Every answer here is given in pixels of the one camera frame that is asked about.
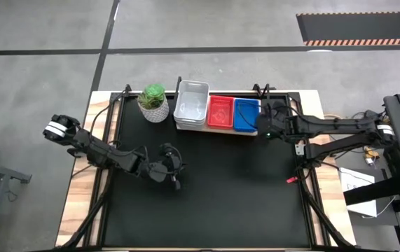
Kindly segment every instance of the green plant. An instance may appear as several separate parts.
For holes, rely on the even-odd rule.
[[[163,104],[164,98],[164,87],[161,84],[152,84],[139,94],[137,101],[144,109],[157,109]]]

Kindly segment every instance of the gray floor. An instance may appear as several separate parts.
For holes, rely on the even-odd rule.
[[[112,0],[0,0],[0,50],[100,48]],[[400,11],[400,0],[123,0],[110,48],[184,46],[301,46],[295,14]],[[11,183],[16,202],[0,215],[0,251],[53,246],[74,160],[41,133],[54,113],[83,119],[97,55],[0,56],[0,165],[33,174]],[[212,89],[319,90],[325,113],[381,111],[400,92],[400,50],[274,52],[209,55],[110,55],[100,90],[142,89],[177,76]],[[359,155],[339,165],[369,169]],[[358,244],[398,249],[390,226],[354,220]]]

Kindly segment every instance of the wooden table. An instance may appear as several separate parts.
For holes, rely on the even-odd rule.
[[[319,100],[318,91],[316,90],[278,90],[270,91],[273,92],[299,92],[301,96],[301,104],[303,114],[317,116],[318,118],[324,118],[321,102]],[[92,93],[89,101],[88,112],[86,114],[84,128],[90,130],[94,117],[109,104],[111,92],[110,91],[96,91]],[[113,107],[113,117],[111,123],[111,129],[109,132],[109,141],[113,140],[113,136],[116,132],[116,120],[118,118],[118,107],[119,102],[116,102]],[[104,133],[104,127],[106,122],[107,111],[103,112],[95,123],[93,135],[102,138]],[[330,141],[328,135],[317,136],[310,140],[310,143],[325,144]],[[335,164],[335,160],[331,157],[327,157],[325,160],[331,164]],[[80,169],[88,166],[85,158],[79,158],[75,161],[73,173]],[[62,214],[60,228],[58,231],[56,246],[63,245],[69,240],[72,234],[77,230],[83,219],[86,217],[89,211],[90,200],[92,189],[94,186],[96,168],[91,167],[84,172],[74,177],[69,184],[69,191],[67,193],[66,204]],[[344,236],[344,238],[351,244],[355,244],[354,233],[347,212],[345,198],[340,185],[340,179],[338,177],[338,171],[326,165],[322,165],[319,169],[316,169],[317,179],[319,184],[319,192],[323,202],[323,207],[326,215],[329,217],[331,222],[335,225],[336,229]],[[107,171],[103,171],[101,187],[104,185]],[[93,223],[92,234],[90,243],[93,245],[97,240],[97,233],[99,227],[99,218],[101,211],[96,216]],[[317,236],[317,243],[323,244],[321,235],[321,228],[318,217],[312,210],[312,218],[315,227],[315,234]]]

